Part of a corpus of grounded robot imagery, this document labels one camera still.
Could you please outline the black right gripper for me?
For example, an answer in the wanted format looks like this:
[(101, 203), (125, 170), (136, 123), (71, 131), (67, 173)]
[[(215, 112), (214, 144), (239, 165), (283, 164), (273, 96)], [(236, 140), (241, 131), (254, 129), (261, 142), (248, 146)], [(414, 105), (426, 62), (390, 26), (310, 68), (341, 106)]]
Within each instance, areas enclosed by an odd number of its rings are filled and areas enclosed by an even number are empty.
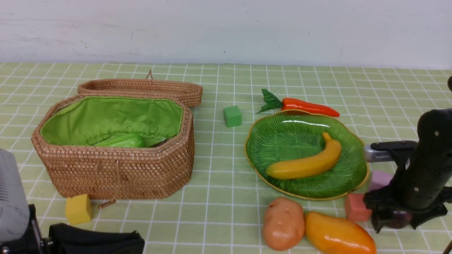
[(451, 109), (434, 109), (421, 115), (417, 124), (418, 141), (406, 161), (397, 164), (389, 185), (364, 195), (372, 209), (375, 233), (383, 227), (396, 229), (395, 210), (413, 213), (410, 226), (447, 215), (444, 205), (451, 202)]

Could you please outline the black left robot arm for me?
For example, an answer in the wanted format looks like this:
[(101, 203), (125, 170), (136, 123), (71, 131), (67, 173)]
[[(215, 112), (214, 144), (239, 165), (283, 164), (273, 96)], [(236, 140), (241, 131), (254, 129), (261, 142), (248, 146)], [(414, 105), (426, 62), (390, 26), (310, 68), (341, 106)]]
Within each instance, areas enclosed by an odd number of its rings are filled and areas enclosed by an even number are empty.
[(145, 241), (136, 231), (96, 232), (58, 223), (41, 235), (34, 204), (28, 204), (16, 158), (0, 154), (0, 241), (2, 254), (142, 254)]

